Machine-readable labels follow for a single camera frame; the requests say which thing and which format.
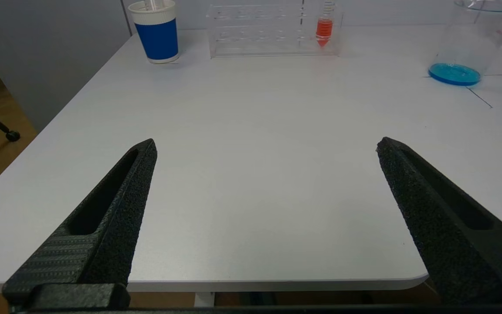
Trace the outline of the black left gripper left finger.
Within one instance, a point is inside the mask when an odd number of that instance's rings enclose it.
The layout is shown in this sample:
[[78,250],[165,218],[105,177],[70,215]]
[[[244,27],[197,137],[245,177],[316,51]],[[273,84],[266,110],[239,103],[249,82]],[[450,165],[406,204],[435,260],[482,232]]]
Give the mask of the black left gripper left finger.
[[10,311],[123,310],[157,149],[131,147],[2,288]]

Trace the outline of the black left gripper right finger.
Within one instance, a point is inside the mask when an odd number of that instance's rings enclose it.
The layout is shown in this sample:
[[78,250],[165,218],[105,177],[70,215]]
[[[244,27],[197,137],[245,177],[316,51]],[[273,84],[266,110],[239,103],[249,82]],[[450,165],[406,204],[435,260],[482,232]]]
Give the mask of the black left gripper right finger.
[[502,221],[406,144],[376,152],[442,302],[502,304]]

